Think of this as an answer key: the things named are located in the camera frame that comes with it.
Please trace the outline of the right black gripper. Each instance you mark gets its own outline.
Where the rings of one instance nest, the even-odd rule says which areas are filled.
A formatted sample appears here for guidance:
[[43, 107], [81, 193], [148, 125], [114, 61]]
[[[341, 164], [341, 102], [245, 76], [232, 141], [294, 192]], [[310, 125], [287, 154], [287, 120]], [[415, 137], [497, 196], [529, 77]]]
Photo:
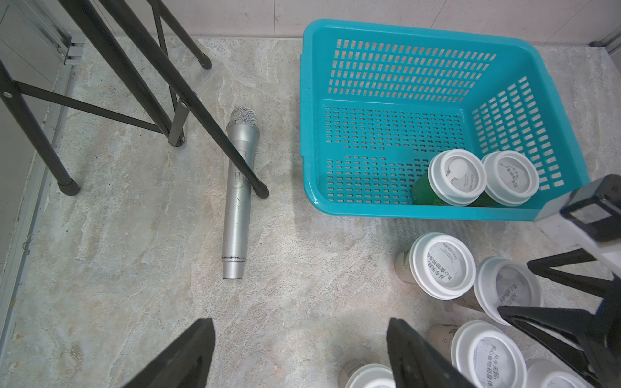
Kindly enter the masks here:
[[620, 387], [620, 279], [613, 280], [558, 270], [595, 262], [577, 249], [527, 263], [527, 268], [558, 284], [603, 298], [598, 310], [501, 306], [501, 318], [561, 359], [593, 387]]

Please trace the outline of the teal plastic basket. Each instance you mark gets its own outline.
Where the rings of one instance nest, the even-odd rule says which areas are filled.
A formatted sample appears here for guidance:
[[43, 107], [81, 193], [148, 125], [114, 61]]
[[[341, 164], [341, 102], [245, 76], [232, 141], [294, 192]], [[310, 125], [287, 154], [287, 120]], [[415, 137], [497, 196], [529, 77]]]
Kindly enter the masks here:
[[[509, 37], [319, 19], [303, 34], [300, 144], [307, 199], [337, 216], [533, 221], [588, 184], [556, 85], [534, 46]], [[524, 205], [416, 205], [441, 152], [529, 158]]]

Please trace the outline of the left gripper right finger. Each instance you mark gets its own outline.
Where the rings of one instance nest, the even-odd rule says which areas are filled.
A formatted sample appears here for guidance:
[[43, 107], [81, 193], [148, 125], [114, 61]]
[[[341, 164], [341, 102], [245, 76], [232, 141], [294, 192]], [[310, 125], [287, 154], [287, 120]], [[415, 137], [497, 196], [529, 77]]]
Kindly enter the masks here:
[[474, 387], [406, 321], [390, 318], [386, 339], [396, 387]]

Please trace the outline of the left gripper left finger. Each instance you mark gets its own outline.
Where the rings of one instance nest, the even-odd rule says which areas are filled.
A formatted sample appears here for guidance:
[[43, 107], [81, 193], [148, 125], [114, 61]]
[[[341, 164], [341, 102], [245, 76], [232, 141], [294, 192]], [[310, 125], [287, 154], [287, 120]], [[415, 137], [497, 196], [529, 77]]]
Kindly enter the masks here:
[[211, 318], [199, 318], [125, 387], [206, 387], [215, 349]]

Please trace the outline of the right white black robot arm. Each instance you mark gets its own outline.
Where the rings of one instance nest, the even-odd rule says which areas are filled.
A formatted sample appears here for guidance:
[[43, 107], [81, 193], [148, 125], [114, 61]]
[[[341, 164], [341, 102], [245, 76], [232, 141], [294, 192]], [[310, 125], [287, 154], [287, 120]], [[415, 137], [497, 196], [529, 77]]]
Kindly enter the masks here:
[[566, 252], [531, 260], [537, 276], [601, 298], [595, 313], [500, 307], [501, 318], [595, 387], [620, 385], [620, 177], [610, 174], [551, 200], [535, 225]]

